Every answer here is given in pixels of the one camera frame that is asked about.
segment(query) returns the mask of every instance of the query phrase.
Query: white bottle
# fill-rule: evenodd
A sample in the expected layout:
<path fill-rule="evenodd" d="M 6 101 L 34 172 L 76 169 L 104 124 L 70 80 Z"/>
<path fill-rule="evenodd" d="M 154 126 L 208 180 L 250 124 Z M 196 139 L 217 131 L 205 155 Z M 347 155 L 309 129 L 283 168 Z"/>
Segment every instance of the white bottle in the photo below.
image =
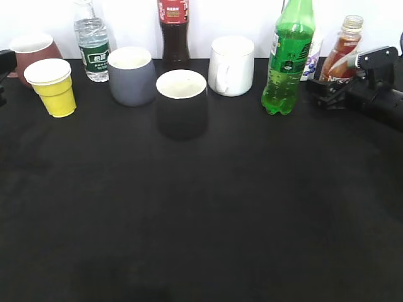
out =
<path fill-rule="evenodd" d="M 314 38 L 312 39 L 312 44 L 310 45 L 308 61 L 305 65 L 304 73 L 302 74 L 301 81 L 312 80 L 315 76 L 317 69 L 317 63 L 321 57 L 323 37 L 319 30 L 314 33 Z"/>

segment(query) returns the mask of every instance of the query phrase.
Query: brown liquid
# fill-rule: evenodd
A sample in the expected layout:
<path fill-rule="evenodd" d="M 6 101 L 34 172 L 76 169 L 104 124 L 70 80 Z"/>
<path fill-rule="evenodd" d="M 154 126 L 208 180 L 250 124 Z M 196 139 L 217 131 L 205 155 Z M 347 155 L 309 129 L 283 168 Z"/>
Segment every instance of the brown liquid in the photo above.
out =
<path fill-rule="evenodd" d="M 356 69 L 349 69 L 347 61 L 343 61 L 343 58 L 356 50 L 360 40 L 360 35 L 354 38 L 345 36 L 339 38 L 336 46 L 324 62 L 321 81 L 347 81 L 356 75 Z"/>
<path fill-rule="evenodd" d="M 186 67 L 190 55 L 188 48 L 188 25 L 165 24 L 160 22 L 162 36 L 164 37 L 164 65 L 172 67 Z"/>

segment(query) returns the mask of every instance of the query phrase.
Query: green soda bottle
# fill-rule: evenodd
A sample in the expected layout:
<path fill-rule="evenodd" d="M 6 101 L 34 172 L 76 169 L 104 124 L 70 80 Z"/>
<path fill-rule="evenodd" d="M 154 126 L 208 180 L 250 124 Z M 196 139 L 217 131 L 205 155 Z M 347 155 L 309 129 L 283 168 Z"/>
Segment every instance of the green soda bottle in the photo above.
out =
<path fill-rule="evenodd" d="M 268 84 L 262 96 L 269 115 L 287 115 L 294 108 L 314 32 L 312 0 L 290 0 L 276 23 Z"/>

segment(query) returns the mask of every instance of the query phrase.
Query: white wall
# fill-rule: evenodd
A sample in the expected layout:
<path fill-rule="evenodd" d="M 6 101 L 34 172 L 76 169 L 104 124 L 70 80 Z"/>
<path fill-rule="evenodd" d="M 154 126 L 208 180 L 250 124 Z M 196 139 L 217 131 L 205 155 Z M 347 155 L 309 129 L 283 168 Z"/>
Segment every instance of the white wall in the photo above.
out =
<path fill-rule="evenodd" d="M 40 30 L 55 38 L 65 58 L 78 58 L 72 0 L 13 0 L 1 8 L 0 49 L 8 48 L 14 36 Z M 148 48 L 153 57 L 162 55 L 162 38 L 157 19 L 157 0 L 94 0 L 96 12 L 104 18 L 112 48 L 136 45 Z M 193 58 L 207 58 L 214 38 L 241 34 L 256 44 L 256 56 L 270 52 L 274 24 L 282 0 L 190 0 L 189 46 Z M 399 46 L 403 31 L 401 0 L 317 0 L 316 23 L 324 34 L 322 55 L 334 45 L 347 14 L 365 19 L 361 49 L 384 45 Z"/>

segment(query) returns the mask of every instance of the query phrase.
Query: green label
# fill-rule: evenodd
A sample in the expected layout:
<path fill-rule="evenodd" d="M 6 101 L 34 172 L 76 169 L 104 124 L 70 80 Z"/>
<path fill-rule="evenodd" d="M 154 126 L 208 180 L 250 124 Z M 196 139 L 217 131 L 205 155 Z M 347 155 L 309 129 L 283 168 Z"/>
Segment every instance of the green label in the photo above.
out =
<path fill-rule="evenodd" d="M 303 72 L 312 37 L 304 40 L 282 38 L 275 34 L 270 56 L 270 69 L 284 74 Z"/>
<path fill-rule="evenodd" d="M 109 43 L 93 48 L 80 47 L 80 52 L 86 71 L 102 72 L 108 68 Z"/>

